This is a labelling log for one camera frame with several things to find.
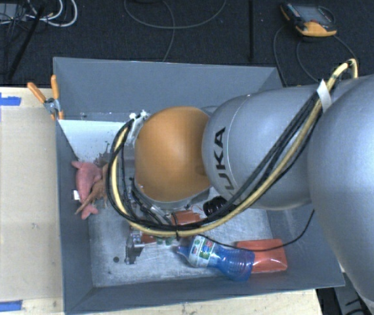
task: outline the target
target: bottle label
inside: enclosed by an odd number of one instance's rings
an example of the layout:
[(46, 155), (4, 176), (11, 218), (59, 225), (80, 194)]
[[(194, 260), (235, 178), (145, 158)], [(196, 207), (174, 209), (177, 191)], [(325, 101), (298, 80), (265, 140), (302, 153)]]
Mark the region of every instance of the bottle label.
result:
[(192, 250), (188, 256), (188, 261), (194, 267), (207, 267), (215, 243), (203, 236), (196, 236), (192, 244)]

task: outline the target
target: white cable tie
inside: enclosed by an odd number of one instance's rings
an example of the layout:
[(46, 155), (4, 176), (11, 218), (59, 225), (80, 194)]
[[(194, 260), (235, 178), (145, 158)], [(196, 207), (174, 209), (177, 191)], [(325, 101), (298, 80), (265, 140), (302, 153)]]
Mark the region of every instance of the white cable tie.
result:
[(318, 96), (320, 97), (323, 112), (325, 112), (331, 106), (332, 101), (330, 97), (330, 92), (327, 89), (327, 85), (325, 84), (324, 79), (321, 80), (320, 85), (318, 85), (317, 93), (318, 93)]

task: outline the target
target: kuka logo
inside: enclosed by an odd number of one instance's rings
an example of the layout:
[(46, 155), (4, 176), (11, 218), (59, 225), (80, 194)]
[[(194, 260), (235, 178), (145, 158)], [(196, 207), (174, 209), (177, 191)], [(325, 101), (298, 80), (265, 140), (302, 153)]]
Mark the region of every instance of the kuka logo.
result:
[(232, 181), (229, 178), (228, 174), (225, 172), (226, 167), (223, 164), (224, 162), (224, 145), (222, 141), (222, 136), (225, 132), (225, 127), (221, 129), (219, 132), (215, 134), (215, 149), (219, 150), (220, 149), (220, 154), (218, 155), (216, 153), (216, 150), (213, 151), (213, 156), (215, 157), (216, 160), (216, 169), (218, 170), (218, 175), (220, 178), (224, 179), (226, 182), (225, 189), (227, 190), (233, 190), (234, 186), (232, 185)]

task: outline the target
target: red object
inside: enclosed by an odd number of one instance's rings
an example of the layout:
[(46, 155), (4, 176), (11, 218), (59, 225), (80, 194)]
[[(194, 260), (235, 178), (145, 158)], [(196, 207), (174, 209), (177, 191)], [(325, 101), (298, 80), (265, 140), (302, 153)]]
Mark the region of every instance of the red object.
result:
[(251, 273), (277, 272), (287, 269), (285, 249), (280, 239), (238, 241), (236, 247), (254, 252), (255, 258)]
[(192, 210), (177, 211), (171, 215), (171, 222), (174, 225), (184, 225), (200, 221), (200, 215)]

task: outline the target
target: plastic bottle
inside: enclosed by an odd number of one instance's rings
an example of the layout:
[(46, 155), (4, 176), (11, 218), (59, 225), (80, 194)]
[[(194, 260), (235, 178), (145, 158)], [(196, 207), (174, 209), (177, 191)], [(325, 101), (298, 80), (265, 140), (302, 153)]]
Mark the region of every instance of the plastic bottle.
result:
[(194, 236), (189, 246), (178, 246), (177, 253), (193, 267), (217, 268), (235, 281), (248, 280), (255, 258), (252, 251), (224, 247), (204, 236)]

